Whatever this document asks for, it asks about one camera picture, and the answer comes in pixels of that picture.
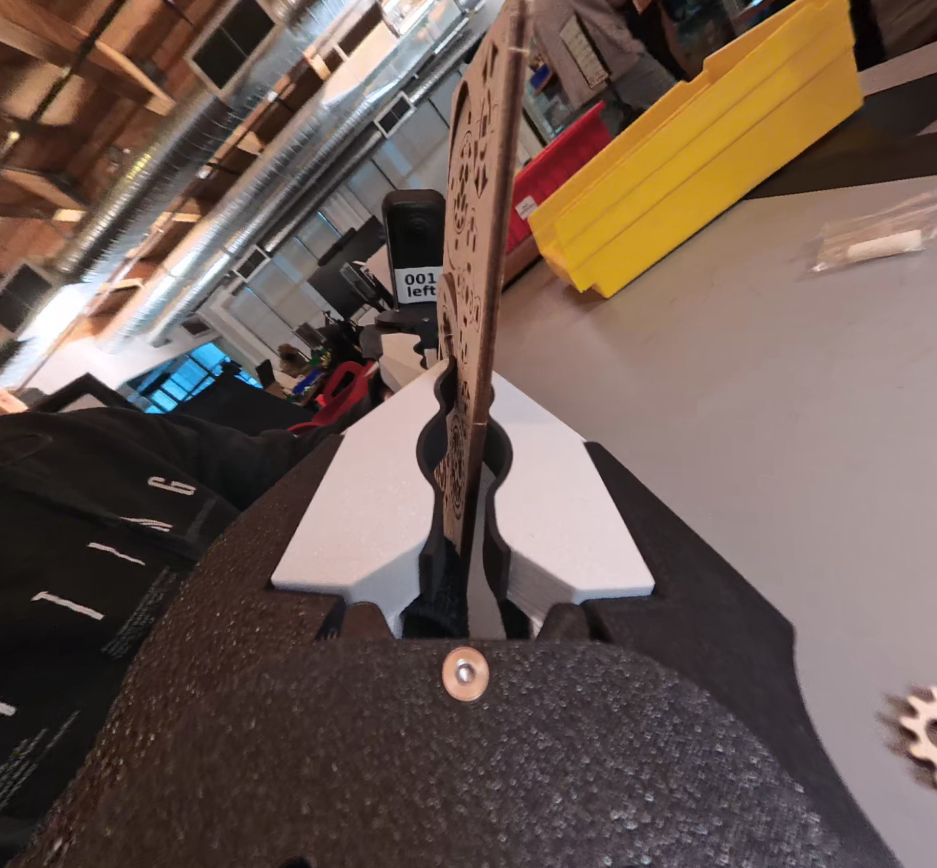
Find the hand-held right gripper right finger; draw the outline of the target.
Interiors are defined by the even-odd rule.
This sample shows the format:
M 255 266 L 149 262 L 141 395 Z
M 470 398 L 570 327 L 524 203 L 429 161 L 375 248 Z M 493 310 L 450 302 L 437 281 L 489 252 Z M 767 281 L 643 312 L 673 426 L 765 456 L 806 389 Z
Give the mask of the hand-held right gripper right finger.
M 506 435 L 509 464 L 493 484 L 491 528 L 507 548 L 499 601 L 540 630 L 557 605 L 648 596 L 655 581 L 584 438 L 493 375 L 490 434 Z

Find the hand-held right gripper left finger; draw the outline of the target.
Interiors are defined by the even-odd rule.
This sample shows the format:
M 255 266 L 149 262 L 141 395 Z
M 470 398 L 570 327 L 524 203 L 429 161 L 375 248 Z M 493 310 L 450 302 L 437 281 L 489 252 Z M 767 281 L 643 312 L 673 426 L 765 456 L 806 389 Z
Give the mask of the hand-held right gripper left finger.
M 439 593 L 449 545 L 435 470 L 449 374 L 440 361 L 343 433 L 273 571 L 275 590 L 371 604 L 393 636 L 420 597 Z

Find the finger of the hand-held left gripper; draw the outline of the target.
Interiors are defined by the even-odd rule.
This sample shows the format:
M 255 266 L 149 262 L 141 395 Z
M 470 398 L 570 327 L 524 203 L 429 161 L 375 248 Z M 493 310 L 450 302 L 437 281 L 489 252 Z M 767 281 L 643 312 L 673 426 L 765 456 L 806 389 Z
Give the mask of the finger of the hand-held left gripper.
M 443 361 L 436 347 L 427 347 L 420 335 L 393 332 L 381 334 L 380 374 L 389 394 L 396 394 L 427 374 L 438 379 Z

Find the wooden gear parts sheet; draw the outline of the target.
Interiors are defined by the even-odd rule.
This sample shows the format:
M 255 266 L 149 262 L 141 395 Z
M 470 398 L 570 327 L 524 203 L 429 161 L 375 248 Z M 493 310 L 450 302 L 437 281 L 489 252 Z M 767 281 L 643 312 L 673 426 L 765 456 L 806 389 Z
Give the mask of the wooden gear parts sheet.
M 437 476 L 443 530 L 463 566 L 473 546 L 493 401 L 498 312 L 532 34 L 532 0 L 506 0 L 452 95 L 439 349 L 451 398 Z

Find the red plastic bin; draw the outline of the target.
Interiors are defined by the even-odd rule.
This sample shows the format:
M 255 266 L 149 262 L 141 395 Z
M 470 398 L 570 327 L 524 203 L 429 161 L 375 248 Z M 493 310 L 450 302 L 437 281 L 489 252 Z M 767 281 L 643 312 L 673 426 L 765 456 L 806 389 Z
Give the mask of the red plastic bin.
M 525 165 L 513 183 L 506 253 L 530 236 L 530 217 L 612 140 L 598 101 Z

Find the person's black sweatshirt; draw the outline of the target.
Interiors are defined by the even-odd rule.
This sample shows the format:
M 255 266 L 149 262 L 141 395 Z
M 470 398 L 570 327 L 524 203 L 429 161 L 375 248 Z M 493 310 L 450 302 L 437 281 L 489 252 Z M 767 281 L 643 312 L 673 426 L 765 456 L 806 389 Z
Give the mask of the person's black sweatshirt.
M 252 437 L 118 408 L 2 417 L 2 864 L 81 768 L 217 537 L 353 421 Z

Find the yellow plastic bin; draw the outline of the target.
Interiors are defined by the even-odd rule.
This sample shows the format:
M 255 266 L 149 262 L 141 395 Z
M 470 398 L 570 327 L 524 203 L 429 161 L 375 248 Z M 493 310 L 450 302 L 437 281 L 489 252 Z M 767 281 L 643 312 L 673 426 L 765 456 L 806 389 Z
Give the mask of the yellow plastic bin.
M 797 0 L 706 58 L 530 218 L 545 263 L 612 297 L 863 105 L 850 0 Z

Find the small wooden gear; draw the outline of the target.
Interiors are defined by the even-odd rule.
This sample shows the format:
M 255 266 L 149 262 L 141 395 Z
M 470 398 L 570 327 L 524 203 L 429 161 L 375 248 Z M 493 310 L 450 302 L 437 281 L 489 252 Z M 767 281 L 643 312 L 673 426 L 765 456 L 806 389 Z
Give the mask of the small wooden gear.
M 936 790 L 936 685 L 885 693 L 877 720 L 887 750 L 907 765 L 921 787 Z

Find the small clear plastic bag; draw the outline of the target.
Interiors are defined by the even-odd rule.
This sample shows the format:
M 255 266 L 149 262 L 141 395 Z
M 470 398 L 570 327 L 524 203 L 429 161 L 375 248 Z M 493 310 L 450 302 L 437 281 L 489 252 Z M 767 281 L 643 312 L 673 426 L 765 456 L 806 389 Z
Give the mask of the small clear plastic bag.
M 936 241 L 936 194 L 824 225 L 811 270 L 837 272 L 884 258 L 921 253 Z

